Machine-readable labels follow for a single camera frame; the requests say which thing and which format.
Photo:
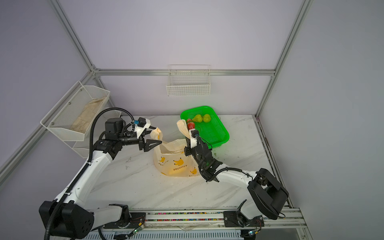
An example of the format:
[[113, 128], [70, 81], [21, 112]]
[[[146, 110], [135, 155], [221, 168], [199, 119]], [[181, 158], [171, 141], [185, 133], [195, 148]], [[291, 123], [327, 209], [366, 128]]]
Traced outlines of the beige plastic bag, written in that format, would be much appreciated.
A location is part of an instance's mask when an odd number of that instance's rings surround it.
[[199, 168], [195, 159], [185, 155], [186, 146], [186, 139], [177, 139], [169, 143], [162, 141], [162, 144], [154, 148], [155, 168], [168, 177], [199, 176]]

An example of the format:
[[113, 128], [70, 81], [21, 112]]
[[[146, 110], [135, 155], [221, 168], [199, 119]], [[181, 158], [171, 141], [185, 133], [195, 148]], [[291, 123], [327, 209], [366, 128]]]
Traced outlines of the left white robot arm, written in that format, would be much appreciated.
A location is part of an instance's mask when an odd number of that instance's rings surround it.
[[104, 209], [87, 210], [87, 199], [106, 167], [124, 146], [138, 145], [148, 152], [160, 145], [160, 140], [145, 140], [154, 127], [149, 119], [139, 118], [130, 124], [134, 130], [128, 133], [128, 125], [122, 118], [108, 119], [105, 132], [91, 143], [91, 154], [70, 184], [53, 201], [45, 201], [39, 213], [46, 228], [44, 238], [64, 237], [83, 239], [94, 229], [114, 223], [128, 226], [132, 217], [127, 205], [110, 204]]

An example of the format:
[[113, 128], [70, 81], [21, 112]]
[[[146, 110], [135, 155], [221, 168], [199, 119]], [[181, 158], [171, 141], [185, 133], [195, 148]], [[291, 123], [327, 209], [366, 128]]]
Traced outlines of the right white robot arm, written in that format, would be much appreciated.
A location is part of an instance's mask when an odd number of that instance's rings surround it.
[[244, 200], [234, 213], [237, 226], [247, 227], [262, 216], [271, 220], [284, 216], [282, 209], [289, 193], [267, 169], [246, 171], [230, 167], [216, 160], [208, 144], [200, 138], [187, 140], [185, 155], [193, 157], [206, 182], [228, 183], [249, 192], [252, 200]]

